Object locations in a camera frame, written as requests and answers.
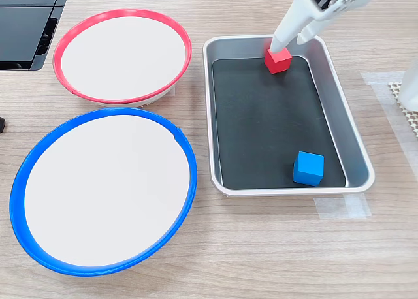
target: blue rim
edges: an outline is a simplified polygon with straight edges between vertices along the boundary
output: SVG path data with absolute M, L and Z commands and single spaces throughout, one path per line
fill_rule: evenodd
M 139 116 L 142 118 L 148 118 L 165 128 L 167 128 L 176 139 L 177 143 L 182 147 L 187 160 L 189 162 L 190 168 L 190 184 L 189 184 L 189 191 L 187 193 L 187 197 L 183 208 L 173 223 L 173 225 L 169 228 L 169 230 L 151 247 L 147 250 L 141 252 L 140 254 L 127 259 L 125 261 L 110 264 L 106 266 L 77 266 L 73 264 L 68 264 L 57 260 L 47 254 L 35 241 L 33 238 L 29 227 L 27 226 L 26 217 L 25 217 L 25 207 L 24 207 L 24 199 L 25 199 L 25 189 L 27 184 L 27 179 L 32 171 L 33 166 L 39 159 L 39 157 L 51 146 L 59 137 L 63 136 L 65 133 L 69 132 L 71 129 L 87 123 L 88 121 L 92 121 L 98 118 L 104 118 L 107 116 L 115 116 L 115 115 L 134 115 Z M 146 258 L 153 255 L 156 251 L 158 251 L 163 245 L 165 245 L 171 237 L 176 233 L 179 229 L 181 224 L 183 223 L 185 217 L 189 213 L 191 204 L 195 197 L 196 193 L 196 186 L 197 186 L 197 164 L 195 154 L 191 149 L 190 143 L 187 141 L 187 138 L 181 132 L 179 128 L 177 128 L 173 123 L 169 120 L 151 113 L 145 110 L 139 110 L 135 108 L 105 108 L 102 110 L 93 111 L 76 118 L 73 118 L 66 123 L 62 124 L 61 126 L 54 129 L 52 132 L 47 134 L 29 153 L 26 157 L 24 162 L 22 163 L 13 183 L 12 192 L 10 194 L 10 220 L 12 222 L 13 231 L 20 242 L 20 245 L 25 249 L 28 255 L 34 258 L 37 262 L 41 265 L 54 270 L 56 272 L 73 275 L 73 276 L 99 276 L 99 275 L 106 275 L 115 272 L 119 272 L 126 268 L 130 268 L 133 265 L 138 264 L 139 262 L 145 260 Z

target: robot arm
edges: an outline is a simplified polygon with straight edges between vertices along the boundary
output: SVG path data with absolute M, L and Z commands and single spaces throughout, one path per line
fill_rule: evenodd
M 314 38 L 341 13 L 362 7 L 371 0 L 293 0 L 274 32 L 271 51 L 282 51 L 293 38 L 304 44 Z

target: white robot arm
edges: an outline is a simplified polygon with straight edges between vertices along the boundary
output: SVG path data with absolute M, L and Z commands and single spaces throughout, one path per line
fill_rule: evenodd
M 274 32 L 271 52 L 281 52 L 297 37 L 307 43 L 342 13 L 367 5 L 371 0 L 293 0 L 287 14 Z M 399 95 L 408 110 L 418 110 L 418 61 L 405 74 Z

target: red rim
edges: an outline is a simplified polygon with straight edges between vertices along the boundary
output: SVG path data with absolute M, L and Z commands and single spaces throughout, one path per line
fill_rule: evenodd
M 109 20 L 112 18 L 118 18 L 118 17 L 126 17 L 126 16 L 136 16 L 136 17 L 144 17 L 144 18 L 150 18 L 152 20 L 157 20 L 158 22 L 164 23 L 171 28 L 173 28 L 179 36 L 182 38 L 184 46 L 185 46 L 185 61 L 184 66 L 180 73 L 173 79 L 169 84 L 162 87 L 161 89 L 158 89 L 157 91 L 154 91 L 153 93 L 149 93 L 147 95 L 143 95 L 141 97 L 133 98 L 133 99 L 127 99 L 127 100 L 103 100 L 98 98 L 89 97 L 87 95 L 84 95 L 83 93 L 80 93 L 75 88 L 70 85 L 68 80 L 65 78 L 62 67 L 61 67 L 61 61 L 63 57 L 63 53 L 66 49 L 66 47 L 70 44 L 70 42 L 77 37 L 79 34 L 81 34 L 86 29 L 90 28 L 91 26 L 98 24 L 100 22 L 103 22 L 105 20 Z M 68 33 L 62 37 L 62 39 L 58 42 L 57 48 L 54 52 L 54 71 L 55 75 L 57 76 L 59 82 L 71 93 L 78 95 L 79 97 L 83 99 L 87 99 L 90 101 L 98 102 L 98 103 L 105 103 L 105 104 L 128 104 L 128 103 L 135 103 L 140 102 L 143 100 L 147 100 L 149 98 L 152 98 L 165 90 L 167 90 L 169 87 L 174 85 L 180 77 L 184 74 L 185 70 L 190 64 L 191 60 L 191 41 L 189 38 L 189 35 L 184 30 L 184 28 L 175 20 L 172 18 L 169 18 L 168 16 L 165 16 L 163 14 L 152 12 L 150 10 L 137 10 L 137 9 L 122 9 L 122 10 L 110 10 L 108 12 L 100 13 L 98 15 L 94 15 L 92 17 L 87 18 L 86 20 L 82 21 L 78 25 L 75 25 L 73 28 L 69 30 Z

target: red-rimmed plate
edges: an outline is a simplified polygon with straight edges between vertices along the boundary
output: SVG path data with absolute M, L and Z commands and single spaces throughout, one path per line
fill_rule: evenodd
M 111 10 L 73 27 L 54 70 L 71 93 L 105 105 L 140 106 L 169 92 L 186 71 L 191 41 L 175 20 L 149 10 Z

